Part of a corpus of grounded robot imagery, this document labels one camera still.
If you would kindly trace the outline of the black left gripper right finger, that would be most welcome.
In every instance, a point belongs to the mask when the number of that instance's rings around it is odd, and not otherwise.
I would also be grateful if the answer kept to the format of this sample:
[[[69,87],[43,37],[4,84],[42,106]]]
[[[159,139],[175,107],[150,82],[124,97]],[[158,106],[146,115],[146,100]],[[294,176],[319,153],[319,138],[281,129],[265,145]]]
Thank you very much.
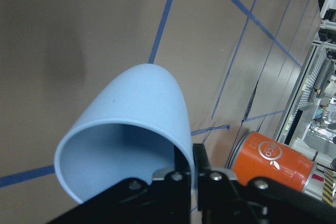
[[[211,168],[203,144],[193,156],[202,223],[335,223],[335,208],[304,193],[267,177],[243,186],[233,171]]]

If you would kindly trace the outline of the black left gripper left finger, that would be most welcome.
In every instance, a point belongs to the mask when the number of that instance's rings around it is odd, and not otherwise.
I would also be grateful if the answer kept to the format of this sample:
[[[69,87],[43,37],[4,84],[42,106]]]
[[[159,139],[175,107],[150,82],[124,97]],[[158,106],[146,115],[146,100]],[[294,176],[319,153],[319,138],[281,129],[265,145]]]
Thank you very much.
[[[154,172],[150,185],[127,178],[51,223],[190,223],[191,172],[174,149],[174,166]]]

